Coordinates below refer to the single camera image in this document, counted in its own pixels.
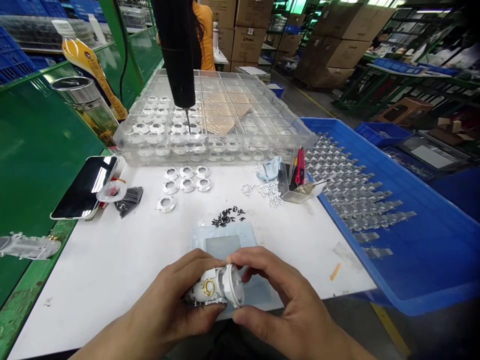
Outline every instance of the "yellow floor line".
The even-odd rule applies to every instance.
[[[280,75],[277,71],[273,70],[279,77],[281,77],[282,79],[284,79],[287,83],[291,84],[295,89],[297,89],[302,95],[304,95],[308,100],[310,100],[312,103],[314,103],[315,105],[317,105],[320,109],[322,109],[324,112],[326,112],[328,115],[330,115],[332,118],[337,118],[334,114],[332,114],[330,111],[328,111],[326,108],[324,108],[322,105],[320,105],[318,102],[316,102],[315,100],[313,100],[307,93],[305,93],[304,91],[300,90],[298,87],[296,87],[294,84],[292,84],[286,77]]]
[[[334,114],[332,114],[330,111],[328,111],[326,108],[324,108],[322,105],[320,105],[318,102],[316,102],[314,99],[312,99],[307,93],[304,91],[300,90],[298,87],[296,87],[294,84],[292,84],[286,77],[280,75],[277,71],[275,73],[284,79],[287,83],[292,85],[295,89],[297,89],[301,94],[303,94],[307,99],[309,99],[312,103],[317,105],[320,109],[322,109],[324,112],[326,112],[328,115],[330,115],[332,118],[337,118]],[[396,349],[398,352],[405,358],[409,357],[412,352],[410,351],[409,347],[405,343],[404,339],[400,335],[399,331],[395,327],[394,323],[390,319],[390,317],[387,315],[387,312],[385,309],[377,304],[374,304],[373,302],[370,303],[371,307],[375,311],[376,315],[381,321],[381,324],[385,328],[386,332],[390,336],[391,340],[393,341]]]
[[[373,311],[375,311],[376,315],[380,319],[381,324],[383,325],[391,340],[395,344],[395,347],[400,353],[400,355],[405,358],[408,358],[410,355],[412,355],[412,352],[410,351],[409,347],[405,343],[404,339],[400,335],[399,331],[395,327],[390,317],[387,315],[385,309],[377,304],[374,304],[373,302],[371,302],[370,304],[373,308]]]

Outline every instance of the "hand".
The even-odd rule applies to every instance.
[[[188,308],[182,296],[225,261],[195,249],[166,266],[132,308],[75,354],[85,359],[159,359],[178,341],[207,333],[226,304]]]
[[[235,310],[233,321],[287,358],[373,359],[335,324],[308,280],[272,252],[262,246],[244,247],[227,256],[226,262],[247,266],[244,283],[258,274],[280,296],[285,306],[281,317],[247,305]]]

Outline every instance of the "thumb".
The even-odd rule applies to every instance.
[[[190,309],[187,318],[188,333],[190,335],[208,333],[226,307],[227,304],[219,303]]]
[[[277,350],[285,341],[285,332],[288,324],[280,317],[262,311],[256,307],[246,305],[233,312],[233,321],[243,325],[257,338],[273,346]]]

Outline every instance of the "stacked cardboard boxes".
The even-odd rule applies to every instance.
[[[232,61],[237,0],[199,0],[198,2],[210,7],[213,21],[218,23],[218,47],[229,62],[223,69],[228,72]]]
[[[231,71],[235,67],[259,63],[274,0],[238,0],[235,34],[231,52]]]
[[[308,39],[295,76],[312,87],[339,88],[394,12],[361,3],[331,3]]]

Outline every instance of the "bottle cap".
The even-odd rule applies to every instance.
[[[102,97],[94,81],[88,77],[63,77],[52,82],[50,87],[67,104],[87,104]]]
[[[74,37],[75,31],[72,28],[72,25],[65,20],[52,20],[51,23],[55,27],[55,30],[62,36],[65,37]]]

